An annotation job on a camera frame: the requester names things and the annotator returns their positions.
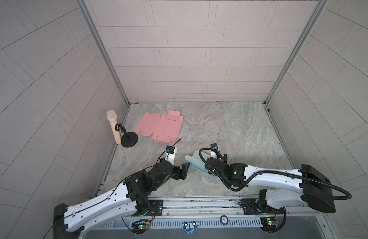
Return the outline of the light blue paper box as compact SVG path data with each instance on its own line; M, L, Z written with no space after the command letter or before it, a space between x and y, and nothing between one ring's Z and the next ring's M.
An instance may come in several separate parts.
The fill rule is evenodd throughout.
M195 170L209 174L208 170L205 168L205 163L201 160L199 155L199 150L195 150L192 156L186 155L185 159L190 163L191 167Z

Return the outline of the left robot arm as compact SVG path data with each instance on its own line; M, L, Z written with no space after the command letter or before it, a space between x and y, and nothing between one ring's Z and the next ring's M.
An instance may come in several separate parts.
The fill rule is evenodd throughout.
M86 202L54 207L52 237L77 239L93 228L124 216L140 216L150 208L149 195L169 179L184 180L190 163L174 166L163 160L151 170L126 177L108 192Z

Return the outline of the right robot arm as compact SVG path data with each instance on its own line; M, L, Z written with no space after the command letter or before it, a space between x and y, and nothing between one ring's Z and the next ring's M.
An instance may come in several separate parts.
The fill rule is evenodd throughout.
M333 189L330 179L314 167L303 164L301 169L272 170L243 163L227 164L209 157L201 160L205 169L221 179L231 191L238 192L248 186L267 189L262 198L273 209L288 206L308 206L323 213L335 213Z

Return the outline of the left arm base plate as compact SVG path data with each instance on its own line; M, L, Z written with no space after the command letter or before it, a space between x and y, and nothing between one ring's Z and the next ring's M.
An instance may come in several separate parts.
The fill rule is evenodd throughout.
M139 217L152 217L152 216L162 216L163 213L163 200L150 200L150 207L144 213L137 213Z

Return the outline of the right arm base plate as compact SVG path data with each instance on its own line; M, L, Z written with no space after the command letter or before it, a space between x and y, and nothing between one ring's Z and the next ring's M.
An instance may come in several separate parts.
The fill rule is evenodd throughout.
M238 202L245 215L275 215L284 214L284 210L274 209L267 205L265 199L242 199Z

